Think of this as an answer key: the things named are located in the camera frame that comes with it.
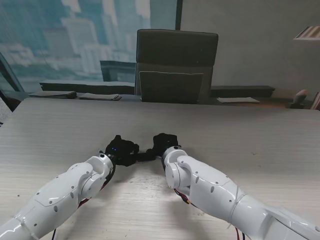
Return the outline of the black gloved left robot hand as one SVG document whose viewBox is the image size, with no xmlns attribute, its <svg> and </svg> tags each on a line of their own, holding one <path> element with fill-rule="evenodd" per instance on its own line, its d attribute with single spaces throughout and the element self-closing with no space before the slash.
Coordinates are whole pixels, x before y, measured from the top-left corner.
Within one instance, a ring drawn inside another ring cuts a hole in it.
<svg viewBox="0 0 320 240">
<path fill-rule="evenodd" d="M 129 167 L 136 163 L 139 150 L 138 144 L 116 135 L 107 145 L 105 154 L 110 157 L 114 165 Z"/>
</svg>

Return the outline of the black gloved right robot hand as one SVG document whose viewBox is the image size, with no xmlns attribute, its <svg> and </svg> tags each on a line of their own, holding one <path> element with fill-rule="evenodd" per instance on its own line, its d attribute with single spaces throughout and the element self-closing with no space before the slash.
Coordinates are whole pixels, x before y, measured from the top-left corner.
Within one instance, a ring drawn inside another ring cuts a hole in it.
<svg viewBox="0 0 320 240">
<path fill-rule="evenodd" d="M 165 151 L 171 147 L 181 147 L 178 137 L 173 134 L 160 133 L 153 137 L 153 147 L 146 151 L 149 158 L 162 157 Z"/>
</svg>

